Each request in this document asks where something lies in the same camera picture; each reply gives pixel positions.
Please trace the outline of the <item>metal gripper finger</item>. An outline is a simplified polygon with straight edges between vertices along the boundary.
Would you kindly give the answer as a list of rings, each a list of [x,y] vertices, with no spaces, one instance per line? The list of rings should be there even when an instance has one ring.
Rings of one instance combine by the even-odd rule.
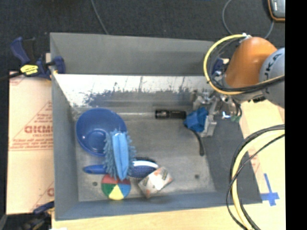
[[[207,105],[211,103],[210,94],[208,92],[203,93],[195,93],[195,97],[193,99],[193,110],[199,109],[203,105]]]
[[[208,115],[205,120],[204,130],[200,132],[200,136],[202,138],[212,137],[214,134],[216,125],[217,125],[217,122],[215,121],[214,116]]]

